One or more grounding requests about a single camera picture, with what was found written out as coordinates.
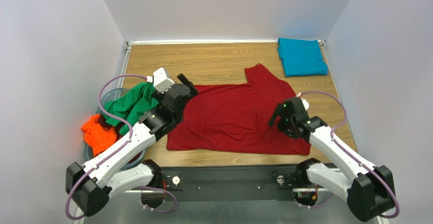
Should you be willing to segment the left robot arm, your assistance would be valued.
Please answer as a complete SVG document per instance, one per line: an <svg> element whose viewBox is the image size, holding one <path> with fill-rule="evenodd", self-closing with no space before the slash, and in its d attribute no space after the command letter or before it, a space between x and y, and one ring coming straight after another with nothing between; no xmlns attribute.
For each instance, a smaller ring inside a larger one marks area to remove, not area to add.
<svg viewBox="0 0 433 224"><path fill-rule="evenodd" d="M65 191L68 194L65 214L71 220L90 217L102 210L117 194L136 187L148 187L157 170L155 163L147 161L122 171L132 158L173 131L183 121L187 103L198 91L184 74L177 75L180 82L174 82L164 68L152 76L144 77L156 91L152 96L158 104L131 125L124 122L129 132L99 156L79 164L74 162L66 169Z"/></svg>

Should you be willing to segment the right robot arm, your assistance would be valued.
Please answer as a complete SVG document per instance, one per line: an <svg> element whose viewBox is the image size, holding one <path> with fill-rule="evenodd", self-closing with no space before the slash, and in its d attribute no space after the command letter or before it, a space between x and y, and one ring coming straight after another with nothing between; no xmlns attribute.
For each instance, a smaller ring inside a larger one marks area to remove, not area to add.
<svg viewBox="0 0 433 224"><path fill-rule="evenodd" d="M300 93L278 103L268 125L275 125L291 138L304 139L324 153L338 170L310 158L296 166L297 183L324 187L344 200L359 221L368 222L377 216L397 217L400 207L391 170L361 157L335 134L333 127L317 116L309 116L308 109L309 103Z"/></svg>

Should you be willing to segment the dark red t shirt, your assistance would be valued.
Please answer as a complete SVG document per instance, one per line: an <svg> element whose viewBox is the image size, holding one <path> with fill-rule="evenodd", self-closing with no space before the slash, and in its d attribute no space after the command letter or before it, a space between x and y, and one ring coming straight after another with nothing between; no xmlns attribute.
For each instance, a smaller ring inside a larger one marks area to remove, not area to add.
<svg viewBox="0 0 433 224"><path fill-rule="evenodd" d="M196 85L199 94L168 134L167 149L309 155L309 143L268 125L277 104L296 95L289 83L262 64L244 73L243 84Z"/></svg>

